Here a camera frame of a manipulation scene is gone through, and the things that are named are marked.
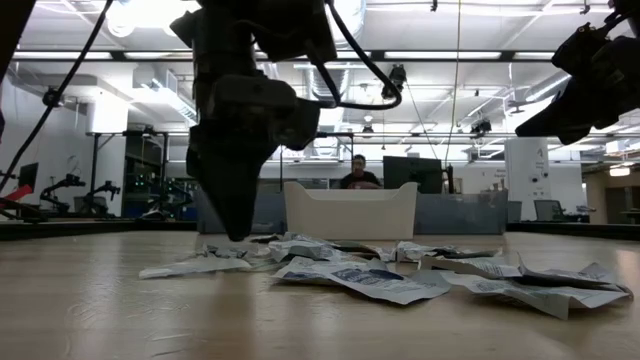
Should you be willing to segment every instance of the ceiling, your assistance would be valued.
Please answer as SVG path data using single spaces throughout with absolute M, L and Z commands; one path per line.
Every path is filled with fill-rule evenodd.
M 170 8 L 169 4 L 197 8 L 195 1 L 184 1 L 182 5 L 175 5 L 174 0 L 153 2 L 166 6 L 157 5 L 154 7 L 156 13 L 139 15 L 140 22 L 146 21 L 143 19 L 145 16 L 171 17 L 171 14 L 166 14 L 167 8 Z M 438 10 L 431 12 L 430 1 L 368 0 L 364 28 L 359 39 L 360 45 L 365 50 L 455 51 L 458 48 L 460 20 L 461 50 L 554 51 L 577 27 L 586 22 L 602 24 L 608 9 L 607 0 L 589 0 L 592 11 L 587 15 L 579 14 L 584 5 L 583 0 L 462 0 L 462 12 L 458 18 L 456 0 L 438 2 Z M 102 4 L 101 1 L 38 1 L 23 34 L 20 49 L 82 48 L 97 18 L 96 12 Z M 176 11 L 173 17 L 180 14 Z M 628 25 L 624 23 L 611 34 L 617 36 L 629 32 Z M 92 50 L 167 51 L 185 48 L 186 46 L 176 37 L 167 35 L 162 28 L 136 28 L 129 36 L 116 37 L 105 25 Z M 349 70 L 347 99 L 365 103 L 381 102 L 380 81 L 361 64 L 352 64 L 359 68 Z M 179 113 L 167 109 L 166 104 L 158 104 L 157 101 L 139 96 L 139 89 L 132 81 L 132 72 L 137 66 L 136 63 L 93 62 L 85 63 L 78 73 L 100 78 L 124 94 L 134 105 L 130 122 L 151 123 L 157 129 L 184 131 L 185 122 Z M 163 73 L 169 70 L 175 74 L 180 80 L 178 92 L 187 98 L 190 97 L 193 80 L 190 63 L 165 62 L 154 63 L 151 66 L 156 72 Z M 392 63 L 378 63 L 378 66 L 388 73 Z M 525 93 L 527 88 L 558 73 L 558 69 L 550 63 L 539 62 L 411 62 L 405 63 L 404 66 L 409 86 L 405 86 L 404 101 L 400 106 L 385 112 L 346 110 L 343 116 L 335 120 L 334 129 L 358 132 L 366 123 L 365 116 L 368 115 L 372 118 L 371 123 L 374 124 L 376 132 L 418 131 L 416 128 L 421 126 L 421 121 L 425 128 L 433 133 L 468 132 L 469 126 L 478 120 L 480 115 L 467 115 L 479 106 L 495 97 L 522 100 L 517 97 Z M 20 64 L 18 74 L 65 74 L 70 67 L 71 63 L 24 62 Z M 306 97 L 306 73 L 309 70 L 301 70 L 300 67 L 300 63 L 279 63 L 277 74 L 280 80 L 292 85 L 299 96 Z M 510 91 L 513 89 L 518 90 L 515 95 Z M 495 106 L 489 110 L 491 111 L 483 113 L 483 116 L 491 120 L 494 132 L 514 130 L 515 126 L 509 114 L 511 109 Z M 640 117 L 636 117 L 635 113 L 628 114 L 618 127 L 624 125 L 624 128 L 628 129 L 636 123 L 640 125 Z

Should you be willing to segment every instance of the person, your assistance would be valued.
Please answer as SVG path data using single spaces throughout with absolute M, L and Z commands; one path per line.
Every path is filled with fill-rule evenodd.
M 371 172 L 365 171 L 367 159 L 363 155 L 353 157 L 353 171 L 340 180 L 340 189 L 380 189 L 380 180 Z

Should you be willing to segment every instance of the wooden table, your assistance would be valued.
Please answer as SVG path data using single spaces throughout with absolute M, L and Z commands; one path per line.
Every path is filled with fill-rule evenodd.
M 592 261 L 640 294 L 640 242 L 533 234 L 420 238 L 520 252 L 534 269 Z M 562 321 L 466 289 L 408 307 L 269 274 L 138 280 L 203 238 L 149 232 L 0 243 L 0 358 L 638 359 L 640 309 L 622 300 Z M 398 271 L 409 271 L 402 266 Z

